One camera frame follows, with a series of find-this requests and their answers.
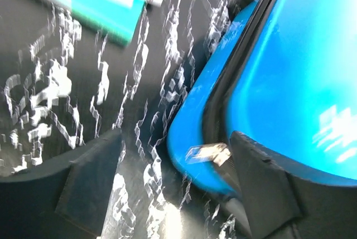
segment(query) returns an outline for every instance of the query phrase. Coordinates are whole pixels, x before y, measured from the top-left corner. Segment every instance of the black rubber seal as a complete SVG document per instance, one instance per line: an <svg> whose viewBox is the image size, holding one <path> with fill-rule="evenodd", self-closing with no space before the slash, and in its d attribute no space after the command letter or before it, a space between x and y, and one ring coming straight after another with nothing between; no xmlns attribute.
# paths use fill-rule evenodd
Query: black rubber seal
<svg viewBox="0 0 357 239"><path fill-rule="evenodd" d="M259 0L222 69L203 112L202 136L204 144L218 142L229 144L229 135L225 128L228 100L275 3L276 0ZM239 180L233 160L231 158L228 159L221 167L213 162L212 164L220 176L232 188L240 192Z"/></svg>

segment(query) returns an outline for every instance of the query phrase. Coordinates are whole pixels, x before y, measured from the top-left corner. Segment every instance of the metal clip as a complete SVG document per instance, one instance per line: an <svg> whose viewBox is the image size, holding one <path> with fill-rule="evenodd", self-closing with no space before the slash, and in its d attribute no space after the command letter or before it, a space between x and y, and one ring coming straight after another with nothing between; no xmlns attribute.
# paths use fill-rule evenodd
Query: metal clip
<svg viewBox="0 0 357 239"><path fill-rule="evenodd" d="M212 161L221 166L229 157L228 146L225 143L215 143L191 147L185 160L189 164Z"/></svg>

